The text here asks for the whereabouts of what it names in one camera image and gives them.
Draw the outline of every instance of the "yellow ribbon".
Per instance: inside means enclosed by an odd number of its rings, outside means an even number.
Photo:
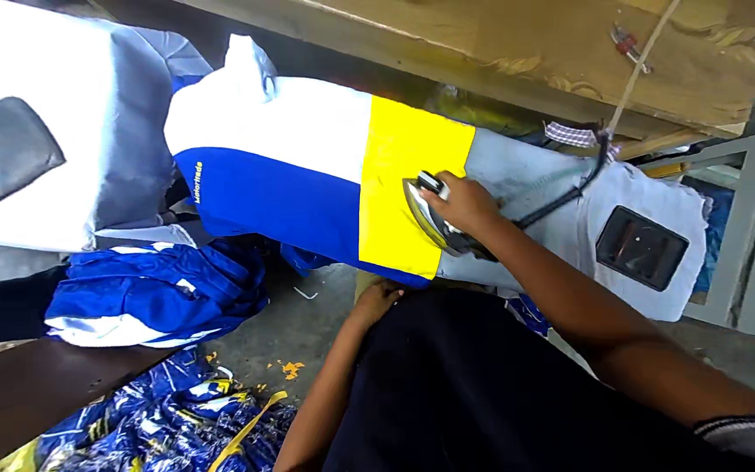
[[[225,448],[223,448],[220,455],[218,455],[215,461],[211,463],[211,467],[209,467],[208,472],[215,472],[217,468],[220,467],[220,464],[223,463],[225,458],[235,453],[241,452],[241,441],[243,441],[246,435],[248,435],[249,432],[252,431],[253,427],[255,427],[255,425],[258,423],[258,420],[261,419],[261,415],[266,413],[267,409],[270,406],[272,406],[279,400],[282,400],[283,398],[287,398],[287,392],[281,391],[274,393],[273,396],[270,397],[269,402],[267,402],[267,405],[265,405],[264,408],[261,409],[261,412],[258,413],[251,422],[247,423],[246,426],[244,426],[243,429],[238,432],[235,437],[232,438],[232,441],[229,441],[229,444],[227,444]]]

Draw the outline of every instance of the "forearm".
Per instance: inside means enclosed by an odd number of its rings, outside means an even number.
[[[351,372],[367,327],[347,319],[299,408],[274,470],[319,469],[348,404]]]
[[[622,299],[510,222],[493,222],[480,242],[605,383],[690,427],[702,419],[755,414],[752,389],[689,356]]]
[[[478,239],[509,269],[561,337],[589,362],[604,349],[629,340],[662,338],[631,306],[508,220],[492,220]]]

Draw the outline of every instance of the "hand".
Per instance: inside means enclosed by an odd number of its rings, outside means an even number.
[[[460,179],[447,170],[436,174],[450,188],[447,201],[429,190],[422,190],[421,197],[447,222],[478,238],[480,232],[491,227],[492,222],[502,220],[497,203],[479,182]]]
[[[368,329],[389,311],[401,295],[404,295],[404,291],[399,289],[396,282],[381,281],[370,285],[357,299],[348,319]]]

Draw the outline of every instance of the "ironing board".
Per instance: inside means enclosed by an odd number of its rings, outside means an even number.
[[[0,100],[24,100],[66,160],[0,201],[0,245],[194,243],[160,216],[174,178],[163,124],[174,78],[210,71],[180,35],[0,0]]]

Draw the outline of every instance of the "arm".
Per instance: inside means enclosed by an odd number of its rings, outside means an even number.
[[[635,401],[692,426],[727,415],[755,415],[755,392],[688,355],[593,279],[534,242],[479,183],[439,174],[448,201],[422,196],[509,269],[532,301],[599,378]]]
[[[319,470],[348,404],[351,372],[363,337],[404,291],[383,281],[368,287],[342,323],[325,364],[290,425],[275,472]]]

